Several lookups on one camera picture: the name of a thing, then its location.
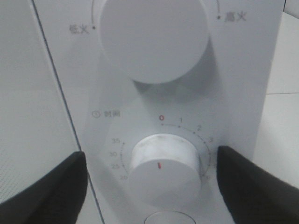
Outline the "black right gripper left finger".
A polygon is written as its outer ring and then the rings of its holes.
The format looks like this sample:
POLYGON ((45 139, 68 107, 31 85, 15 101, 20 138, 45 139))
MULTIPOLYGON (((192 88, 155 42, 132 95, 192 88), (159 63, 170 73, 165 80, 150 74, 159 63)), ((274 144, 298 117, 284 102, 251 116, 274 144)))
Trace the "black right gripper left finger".
POLYGON ((74 224, 85 201, 84 152, 74 152, 40 180, 0 205, 2 224, 74 224))

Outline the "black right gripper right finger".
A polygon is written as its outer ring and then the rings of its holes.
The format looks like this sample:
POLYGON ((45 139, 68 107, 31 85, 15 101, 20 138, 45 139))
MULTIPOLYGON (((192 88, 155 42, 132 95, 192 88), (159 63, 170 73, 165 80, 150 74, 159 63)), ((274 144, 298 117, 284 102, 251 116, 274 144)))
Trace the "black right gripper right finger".
POLYGON ((217 152, 217 183, 236 224, 297 224, 299 190, 229 146, 217 152))

